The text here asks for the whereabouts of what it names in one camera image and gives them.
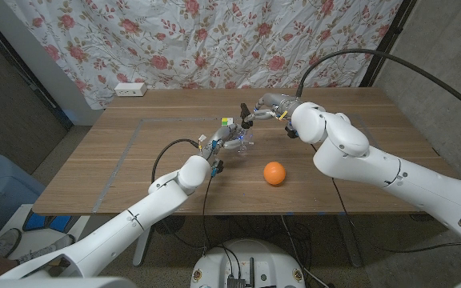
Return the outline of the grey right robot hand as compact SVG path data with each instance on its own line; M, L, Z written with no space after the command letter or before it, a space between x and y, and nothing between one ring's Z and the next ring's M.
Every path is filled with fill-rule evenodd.
M299 98L287 94L264 94L255 104L253 111L244 117L243 122L274 118L291 125L292 114L303 104Z

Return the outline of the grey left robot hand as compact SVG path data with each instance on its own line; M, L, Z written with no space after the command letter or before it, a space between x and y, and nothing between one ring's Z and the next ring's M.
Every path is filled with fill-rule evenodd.
M221 126L205 143L199 148L199 155L205 159L216 156L221 150L238 150L239 153L247 151L248 146L253 146L253 135L251 131L242 128L239 124Z

